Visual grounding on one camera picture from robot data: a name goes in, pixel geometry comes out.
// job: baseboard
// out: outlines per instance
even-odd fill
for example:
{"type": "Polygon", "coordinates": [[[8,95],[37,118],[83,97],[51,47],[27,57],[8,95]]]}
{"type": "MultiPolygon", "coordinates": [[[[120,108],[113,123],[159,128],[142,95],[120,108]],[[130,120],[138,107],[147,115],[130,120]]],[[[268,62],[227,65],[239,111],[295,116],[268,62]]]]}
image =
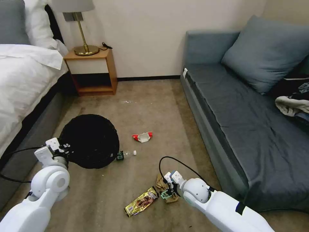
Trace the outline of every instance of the baseboard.
{"type": "Polygon", "coordinates": [[[117,81],[149,81],[149,80],[168,80],[180,79],[180,75],[173,76],[151,76],[151,77],[118,77],[117,81]]]}

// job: brass lamp base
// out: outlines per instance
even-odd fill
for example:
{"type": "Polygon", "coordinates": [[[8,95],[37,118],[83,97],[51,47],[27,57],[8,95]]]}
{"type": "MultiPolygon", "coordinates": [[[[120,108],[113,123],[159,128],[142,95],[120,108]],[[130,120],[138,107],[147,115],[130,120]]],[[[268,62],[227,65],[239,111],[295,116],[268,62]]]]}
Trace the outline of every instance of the brass lamp base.
{"type": "Polygon", "coordinates": [[[84,46],[74,48],[75,54],[80,56],[94,55],[97,54],[99,51],[99,48],[93,45],[88,45],[88,51],[85,50],[84,46]]]}

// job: sofa armrest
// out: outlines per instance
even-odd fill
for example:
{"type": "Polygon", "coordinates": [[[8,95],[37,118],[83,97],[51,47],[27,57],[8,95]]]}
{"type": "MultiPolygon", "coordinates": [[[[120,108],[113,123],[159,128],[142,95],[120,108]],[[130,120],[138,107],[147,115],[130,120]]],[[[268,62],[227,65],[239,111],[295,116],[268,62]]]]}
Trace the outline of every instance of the sofa armrest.
{"type": "Polygon", "coordinates": [[[182,68],[188,64],[220,63],[238,35],[236,31],[187,31],[182,68]]]}

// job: lamp shade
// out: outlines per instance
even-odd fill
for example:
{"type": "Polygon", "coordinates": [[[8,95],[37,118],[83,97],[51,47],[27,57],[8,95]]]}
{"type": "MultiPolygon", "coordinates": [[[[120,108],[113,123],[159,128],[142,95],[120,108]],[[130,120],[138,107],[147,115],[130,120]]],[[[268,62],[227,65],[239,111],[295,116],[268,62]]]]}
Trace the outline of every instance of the lamp shade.
{"type": "Polygon", "coordinates": [[[58,12],[83,12],[94,9],[92,0],[52,0],[52,6],[58,12]]]}

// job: white bedsheet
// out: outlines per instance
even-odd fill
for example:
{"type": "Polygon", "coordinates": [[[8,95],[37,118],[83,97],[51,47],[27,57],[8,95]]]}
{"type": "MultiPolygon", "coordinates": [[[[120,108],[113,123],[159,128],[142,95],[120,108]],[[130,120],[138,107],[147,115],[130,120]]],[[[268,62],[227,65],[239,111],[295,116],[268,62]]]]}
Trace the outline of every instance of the white bedsheet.
{"type": "Polygon", "coordinates": [[[0,157],[23,119],[67,71],[57,50],[0,44],[0,157]]]}

